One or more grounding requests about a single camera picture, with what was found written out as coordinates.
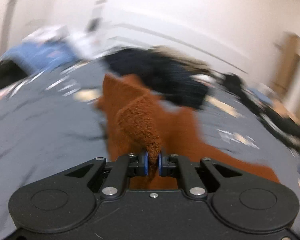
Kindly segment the rust orange knit garment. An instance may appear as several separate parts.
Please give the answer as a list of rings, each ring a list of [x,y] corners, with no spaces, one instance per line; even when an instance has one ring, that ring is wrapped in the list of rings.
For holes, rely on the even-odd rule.
[[[159,176],[158,155],[181,154],[190,161],[199,162],[210,157],[254,175],[279,182],[274,171],[263,165],[250,164],[235,159],[219,149],[206,144],[199,137],[194,110],[180,107],[165,110],[160,96],[153,95],[134,74],[116,77],[106,74],[102,85],[103,95],[96,107],[107,119],[108,151],[112,161],[127,153],[148,152],[149,172],[146,177],[135,177],[130,189],[176,189],[177,181]]]

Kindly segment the black clothes pile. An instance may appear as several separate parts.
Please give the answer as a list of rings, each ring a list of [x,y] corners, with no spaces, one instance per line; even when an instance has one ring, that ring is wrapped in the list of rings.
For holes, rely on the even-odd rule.
[[[225,74],[222,85],[227,91],[238,97],[241,104],[257,116],[260,123],[285,146],[300,152],[300,124],[288,114],[280,114],[274,103],[266,103],[258,96],[259,91],[248,90],[243,80],[235,74]]]

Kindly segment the dark navy dotted garment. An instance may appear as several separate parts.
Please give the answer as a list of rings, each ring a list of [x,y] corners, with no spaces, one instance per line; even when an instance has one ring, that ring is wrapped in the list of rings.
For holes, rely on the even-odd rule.
[[[124,76],[135,74],[149,88],[177,105],[200,109],[208,87],[168,56],[139,48],[124,48],[104,57],[109,68]]]

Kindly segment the grey printed bed quilt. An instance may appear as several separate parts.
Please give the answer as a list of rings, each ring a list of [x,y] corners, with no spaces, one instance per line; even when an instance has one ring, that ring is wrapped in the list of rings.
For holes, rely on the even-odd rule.
[[[104,115],[82,89],[101,91],[106,63],[44,71],[0,100],[0,239],[15,230],[8,200],[18,188],[94,157],[107,157]],[[274,138],[245,106],[221,88],[210,94],[232,107],[234,118],[209,102],[195,111],[201,139],[242,161],[270,166],[300,200],[300,155]],[[300,211],[294,231],[300,235]]]

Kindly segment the blue printed garment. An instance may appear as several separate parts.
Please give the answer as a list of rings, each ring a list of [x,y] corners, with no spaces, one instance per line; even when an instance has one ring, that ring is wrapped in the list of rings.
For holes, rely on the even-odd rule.
[[[27,75],[63,65],[72,65],[79,58],[65,42],[23,42],[7,50],[0,63],[12,61]]]

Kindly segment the white crumpled garment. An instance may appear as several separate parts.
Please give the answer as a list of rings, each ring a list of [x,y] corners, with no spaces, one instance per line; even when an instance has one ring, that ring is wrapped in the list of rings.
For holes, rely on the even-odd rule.
[[[40,27],[34,32],[27,35],[22,39],[23,42],[37,42],[37,43],[45,43],[45,42],[54,42],[59,41],[67,36],[69,36],[70,32],[66,25],[49,25]]]

